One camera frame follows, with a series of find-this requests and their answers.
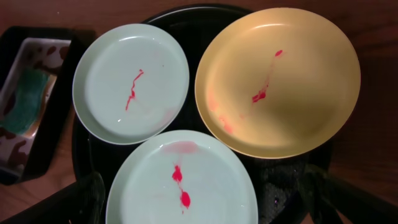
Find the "round black tray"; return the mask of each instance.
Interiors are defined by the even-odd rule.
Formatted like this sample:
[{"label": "round black tray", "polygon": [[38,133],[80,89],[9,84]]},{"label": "round black tray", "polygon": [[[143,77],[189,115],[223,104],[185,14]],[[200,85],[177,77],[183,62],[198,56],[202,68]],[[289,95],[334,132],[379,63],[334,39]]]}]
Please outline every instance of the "round black tray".
[{"label": "round black tray", "polygon": [[[220,4],[185,6],[163,12],[143,23],[157,26],[171,34],[181,45],[190,69],[187,99],[176,119],[164,130],[190,129],[211,135],[200,118],[195,103],[196,70],[207,46],[230,23],[251,13],[247,9]],[[106,195],[113,179],[130,153],[139,144],[116,146],[96,139],[77,117],[73,125],[72,157],[76,178],[99,172],[104,180]],[[307,211],[297,193],[296,179],[306,163],[327,169],[331,156],[331,141],[313,151],[289,159],[255,159],[236,154],[247,169],[256,191],[259,223],[300,223]]]}]

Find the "ceramic dish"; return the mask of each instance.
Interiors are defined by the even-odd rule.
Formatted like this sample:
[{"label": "ceramic dish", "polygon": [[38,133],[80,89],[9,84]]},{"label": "ceramic dish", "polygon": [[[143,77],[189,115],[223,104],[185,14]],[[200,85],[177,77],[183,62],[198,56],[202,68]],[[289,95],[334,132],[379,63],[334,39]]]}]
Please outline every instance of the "ceramic dish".
[{"label": "ceramic dish", "polygon": [[130,24],[105,33],[85,52],[73,80],[73,104],[97,138],[134,144],[173,121],[188,84],[177,41],[154,26]]},{"label": "ceramic dish", "polygon": [[359,95],[355,50],[333,23],[301,9],[258,11],[206,49],[195,97],[208,129],[260,158],[302,154],[330,139]]},{"label": "ceramic dish", "polygon": [[196,131],[171,131],[124,161],[106,223],[257,224],[257,201],[244,166],[224,144]]}]

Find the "pink smear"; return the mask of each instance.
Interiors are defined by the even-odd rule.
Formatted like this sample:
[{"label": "pink smear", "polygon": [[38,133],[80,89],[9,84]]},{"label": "pink smear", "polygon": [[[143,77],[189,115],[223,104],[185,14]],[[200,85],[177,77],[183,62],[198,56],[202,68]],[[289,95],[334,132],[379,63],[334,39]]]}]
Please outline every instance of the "pink smear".
[{"label": "pink smear", "polygon": [[139,77],[141,77],[141,75],[143,75],[143,74],[144,74],[144,71],[142,71],[142,69],[140,69],[138,76],[132,81],[131,95],[129,96],[129,99],[127,100],[126,111],[129,109],[130,100],[133,100],[136,98],[136,92],[134,92],[134,87],[136,87],[136,80]]},{"label": "pink smear", "polygon": [[181,190],[181,196],[180,196],[181,207],[184,206],[186,209],[188,209],[189,205],[191,204],[191,198],[189,197],[189,194],[181,188],[180,184],[182,181],[182,173],[181,173],[181,167],[179,165],[174,166],[174,173],[172,175],[172,178],[174,181],[176,181],[179,189]]},{"label": "pink smear", "polygon": [[232,126],[227,122],[225,116],[220,115],[220,117],[218,117],[218,119],[219,119],[221,122],[224,123],[224,130],[225,130],[227,133],[232,134],[233,128],[232,128]]},{"label": "pink smear", "polygon": [[192,141],[179,141],[162,147],[164,152],[192,154],[198,151],[198,145]]},{"label": "pink smear", "polygon": [[209,101],[209,109],[211,111],[216,111],[217,107],[218,107],[218,103],[216,102],[216,100],[214,99],[214,94],[213,94],[213,90],[209,91],[208,94],[208,101]]},{"label": "pink smear", "polygon": [[[259,100],[264,99],[264,98],[267,96],[266,93],[267,93],[268,86],[269,86],[269,77],[270,77],[270,76],[272,75],[272,73],[274,72],[275,58],[281,57],[281,56],[283,55],[282,53],[283,53],[283,50],[278,50],[278,51],[275,53],[275,57],[272,59],[271,65],[269,66],[269,69],[268,69],[268,72],[267,72],[268,76],[267,76],[267,78],[266,78],[264,84],[262,85],[262,88],[258,91],[258,93],[257,93],[256,95],[252,96],[252,98],[251,98],[251,107],[250,107],[250,111],[249,111],[248,115],[251,114],[253,104],[257,103]],[[240,117],[241,119],[244,119],[244,118],[245,118],[245,115],[240,114],[239,117]]]}]

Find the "wooden surface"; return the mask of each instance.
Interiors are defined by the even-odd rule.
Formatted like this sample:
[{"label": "wooden surface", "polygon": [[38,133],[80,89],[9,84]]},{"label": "wooden surface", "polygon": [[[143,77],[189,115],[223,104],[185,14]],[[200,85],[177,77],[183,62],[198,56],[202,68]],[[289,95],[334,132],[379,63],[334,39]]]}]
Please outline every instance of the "wooden surface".
[{"label": "wooden surface", "polygon": [[[254,11],[297,7],[334,22],[352,41],[361,64],[361,92],[355,111],[335,136],[330,172],[398,205],[398,1],[230,0]],[[98,35],[140,22],[196,0],[0,0],[0,33],[9,26],[93,29]],[[72,119],[49,171],[41,178],[0,186],[0,220],[41,201],[75,181],[71,158]]]}]

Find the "white plate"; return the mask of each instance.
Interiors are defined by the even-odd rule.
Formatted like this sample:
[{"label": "white plate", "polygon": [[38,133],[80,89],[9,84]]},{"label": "white plate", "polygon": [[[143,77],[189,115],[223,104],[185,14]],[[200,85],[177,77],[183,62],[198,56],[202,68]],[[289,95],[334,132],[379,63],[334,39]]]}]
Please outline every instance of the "white plate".
[{"label": "white plate", "polygon": [[94,136],[134,144],[173,121],[188,84],[177,41],[154,26],[130,24],[105,33],[85,52],[73,80],[73,103]]},{"label": "white plate", "polygon": [[257,201],[228,147],[196,131],[171,131],[124,161],[109,193],[106,223],[257,224]]}]

